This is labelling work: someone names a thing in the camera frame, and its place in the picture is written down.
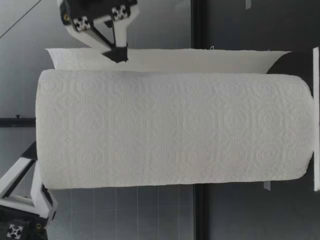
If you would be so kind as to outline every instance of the white plastic part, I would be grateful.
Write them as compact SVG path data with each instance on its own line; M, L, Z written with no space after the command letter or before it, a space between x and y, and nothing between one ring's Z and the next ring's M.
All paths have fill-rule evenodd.
M127 46L127 27L139 15L138 5L131 7L131 15L128 18L113 23L114 42L117 47Z
M23 170L31 162L31 159L21 157L0 179L0 200L4 197L10 186L19 177Z
M91 48L98 50L100 53L105 53L111 50L111 48L91 29L77 32L74 30L72 25L65 26L65 28L72 37L78 39Z
M319 103L319 48L313 49L313 100L314 100L314 190L320 191L320 103Z
M19 160L0 179L0 206L39 215L43 219L48 219L48 226L57 210L58 203L50 191L48 191L48 193L51 196L52 205L46 198L43 192L43 182L37 162L35 163L32 187L30 192L31 199L16 195L4 197L8 189L21 175L23 170L26 169L31 161L32 160L28 158L19 158Z

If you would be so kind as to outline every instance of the gray wall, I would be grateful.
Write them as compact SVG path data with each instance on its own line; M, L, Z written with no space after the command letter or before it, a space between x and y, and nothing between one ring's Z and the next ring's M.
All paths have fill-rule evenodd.
M303 51L320 44L318 0L204 0L206 43L226 50Z
M139 0L139 7L141 14L128 29L130 48L191 47L190 0ZM14 14L12 7L7 9L0 11L1 17L10 16L3 29L26 7ZM39 75L53 68L45 48L77 47L85 46L67 34L56 1L42 0L0 39L0 118L34 117ZM0 176L35 139L34 129L0 129ZM28 196L30 184L28 175L17 193ZM73 189L54 194L59 211L48 230L50 239L193 239L191 186Z
M320 192L313 165L301 179L211 184L210 240L320 240Z

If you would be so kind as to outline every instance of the white bracket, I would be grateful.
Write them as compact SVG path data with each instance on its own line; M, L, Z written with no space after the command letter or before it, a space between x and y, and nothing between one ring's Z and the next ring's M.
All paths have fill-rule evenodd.
M314 101L314 191L320 191L320 103L319 103L319 48L313 49L313 101Z
M0 206L39 215L40 218L48 219L48 226L57 210L58 203L50 191L48 191L48 194L50 195L52 204L50 204L48 198L45 196L38 162L35 163L34 168L30 192L31 199L13 194L6 196L8 190L32 163L33 160L20 157L0 179Z

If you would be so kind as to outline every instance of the black rod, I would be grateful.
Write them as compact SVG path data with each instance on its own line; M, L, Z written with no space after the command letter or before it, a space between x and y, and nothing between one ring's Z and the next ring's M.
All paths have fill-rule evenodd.
M191 44L193 49L204 49L206 1L191 0Z
M194 240L209 240L208 184L193 185Z
M0 118L0 128L35 128L35 118Z

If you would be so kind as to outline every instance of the white holder post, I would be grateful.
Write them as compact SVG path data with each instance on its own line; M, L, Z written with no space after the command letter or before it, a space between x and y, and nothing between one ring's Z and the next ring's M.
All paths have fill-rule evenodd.
M319 103L319 48L313 49L313 101L314 101L314 191L320 191L320 103Z

